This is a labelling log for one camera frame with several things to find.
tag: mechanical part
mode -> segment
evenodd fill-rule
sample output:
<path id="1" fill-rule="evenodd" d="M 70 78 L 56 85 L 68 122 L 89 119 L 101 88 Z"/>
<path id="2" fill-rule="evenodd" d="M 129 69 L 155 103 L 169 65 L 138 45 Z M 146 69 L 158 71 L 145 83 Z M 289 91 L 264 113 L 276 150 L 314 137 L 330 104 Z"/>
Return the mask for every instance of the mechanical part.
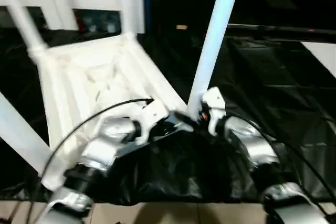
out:
<path id="1" fill-rule="evenodd" d="M 328 224 L 315 207 L 310 204 L 297 204 L 274 210 L 274 216 L 284 224 Z"/>
<path id="2" fill-rule="evenodd" d="M 73 189 L 69 189 L 67 187 L 61 187 L 59 188 L 51 197 L 50 202 L 47 204 L 46 208 L 43 210 L 41 215 L 39 216 L 37 220 L 37 224 L 42 224 L 42 223 L 49 223 L 47 219 L 54 219 L 55 215 L 59 217 L 61 215 L 60 212 L 56 214 L 51 214 L 49 213 L 52 211 L 52 209 L 56 206 L 56 204 L 61 204 L 68 209 L 71 209 L 75 212 L 85 213 L 89 212 L 89 210 L 92 208 L 93 205 L 93 200 L 89 198 L 88 196 L 79 193 Z M 74 220 L 71 217 L 65 217 L 67 220 L 71 220 L 70 223 L 80 223 L 80 222 L 73 222 Z"/>
<path id="3" fill-rule="evenodd" d="M 262 164 L 280 163 L 270 144 L 247 121 L 231 116 L 225 122 L 224 136 L 243 153 L 250 171 Z"/>
<path id="4" fill-rule="evenodd" d="M 38 223 L 82 223 L 81 218 L 87 216 L 93 204 L 87 195 L 90 186 L 107 174 L 118 151 L 126 146 L 136 145 L 129 151 L 144 146 L 150 130 L 168 115 L 162 102 L 153 101 L 136 116 L 136 120 L 114 117 L 104 119 L 97 136 L 85 147 L 78 163 L 65 172 L 67 179 L 64 187 L 53 194 Z"/>
<path id="5" fill-rule="evenodd" d="M 135 139 L 136 144 L 144 144 L 149 137 L 149 132 L 156 125 L 156 123 L 169 116 L 169 111 L 165 105 L 159 101 L 154 100 L 142 109 L 138 116 L 132 118 L 140 122 L 141 136 Z"/>
<path id="6" fill-rule="evenodd" d="M 225 101 L 218 87 L 209 89 L 202 96 L 202 103 L 209 108 L 210 121 L 208 130 L 212 136 L 217 136 L 216 127 L 218 121 L 222 119 L 225 113 Z"/>
<path id="7" fill-rule="evenodd" d="M 272 200 L 273 202 L 287 200 L 293 197 L 302 197 L 313 205 L 310 199 L 305 195 L 300 186 L 293 182 L 268 187 L 261 195 L 261 202 Z"/>
<path id="8" fill-rule="evenodd" d="M 66 214 L 64 212 L 59 212 L 56 210 L 51 210 L 47 214 L 37 221 L 37 224 L 84 224 L 81 218 L 76 216 Z"/>

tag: black tarp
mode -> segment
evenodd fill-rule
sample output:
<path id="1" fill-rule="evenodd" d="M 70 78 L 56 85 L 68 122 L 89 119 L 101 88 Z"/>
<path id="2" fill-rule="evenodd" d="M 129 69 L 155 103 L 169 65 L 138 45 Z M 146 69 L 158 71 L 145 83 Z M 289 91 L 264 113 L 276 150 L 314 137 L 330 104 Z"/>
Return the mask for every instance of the black tarp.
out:
<path id="1" fill-rule="evenodd" d="M 107 36 L 44 31 L 51 46 Z M 201 53 L 201 41 L 184 36 L 139 36 L 139 42 L 173 88 L 187 102 Z M 36 67 L 15 30 L 0 30 L 0 91 L 47 140 Z M 226 38 L 211 87 L 228 108 L 256 120 L 271 135 L 290 141 L 336 189 L 336 81 L 299 42 Z M 0 198 L 28 199 L 36 173 L 0 142 Z M 329 197 L 311 171 L 291 155 L 305 188 Z M 94 192 L 98 201 L 132 205 L 145 201 L 258 201 L 250 178 L 225 143 L 179 132 L 118 160 Z"/>

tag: shiny surface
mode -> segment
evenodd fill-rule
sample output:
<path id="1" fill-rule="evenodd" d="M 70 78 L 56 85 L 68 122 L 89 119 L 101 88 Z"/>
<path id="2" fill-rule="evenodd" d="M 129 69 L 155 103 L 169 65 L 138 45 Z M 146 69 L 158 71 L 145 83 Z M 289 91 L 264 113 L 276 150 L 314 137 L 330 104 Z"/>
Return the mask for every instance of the shiny surface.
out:
<path id="1" fill-rule="evenodd" d="M 121 142 L 135 132 L 129 118 L 106 118 L 100 126 L 98 137 L 91 140 L 81 154 L 79 163 L 107 173 L 112 166 Z"/>
<path id="2" fill-rule="evenodd" d="M 67 221 L 72 221 L 71 218 L 69 219 L 69 217 L 67 217 L 67 215 L 52 211 L 52 208 L 55 204 L 62 204 L 70 209 L 73 209 L 74 211 L 82 212 L 87 209 L 91 209 L 93 205 L 93 200 L 77 191 L 74 191 L 67 187 L 61 187 L 57 191 L 55 191 L 47 206 L 39 215 L 37 220 L 38 224 L 49 223 L 49 221 L 51 220 L 55 221 L 55 216 L 57 216 L 60 221 L 63 220 L 63 218 L 65 218 L 65 220 Z"/>
<path id="3" fill-rule="evenodd" d="M 98 134 L 101 137 L 120 143 L 128 134 L 134 132 L 135 125 L 130 119 L 109 117 L 104 119 Z"/>
<path id="4" fill-rule="evenodd" d="M 284 224 L 328 224 L 323 215 L 309 204 L 284 207 L 276 212 Z"/>
<path id="5" fill-rule="evenodd" d="M 231 132 L 238 137 L 241 143 L 240 150 L 243 155 L 246 155 L 243 158 L 249 160 L 249 169 L 254 169 L 261 164 L 279 163 L 279 159 L 269 143 L 248 122 L 232 116 L 226 121 L 224 132 L 229 141 L 232 141 Z"/>

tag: object on shelf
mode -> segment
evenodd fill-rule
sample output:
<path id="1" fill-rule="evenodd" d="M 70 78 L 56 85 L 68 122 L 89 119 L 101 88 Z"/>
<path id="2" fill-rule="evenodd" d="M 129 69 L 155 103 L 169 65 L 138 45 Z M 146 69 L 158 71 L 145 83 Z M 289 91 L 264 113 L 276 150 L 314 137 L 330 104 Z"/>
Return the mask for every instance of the object on shelf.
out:
<path id="1" fill-rule="evenodd" d="M 84 33 L 121 33 L 120 14 L 112 10 L 74 9 L 77 25 Z"/>

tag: silver metal joint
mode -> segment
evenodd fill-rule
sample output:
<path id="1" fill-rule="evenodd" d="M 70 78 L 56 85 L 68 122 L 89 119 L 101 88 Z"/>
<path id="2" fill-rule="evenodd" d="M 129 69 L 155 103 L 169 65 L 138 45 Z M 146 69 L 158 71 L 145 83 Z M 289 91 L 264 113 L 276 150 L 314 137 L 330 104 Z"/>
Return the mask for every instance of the silver metal joint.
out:
<path id="1" fill-rule="evenodd" d="M 227 119 L 224 129 L 226 139 L 233 141 L 231 133 L 239 139 L 239 150 L 247 158 L 250 170 L 262 164 L 280 163 L 273 148 L 254 125 L 232 116 Z"/>

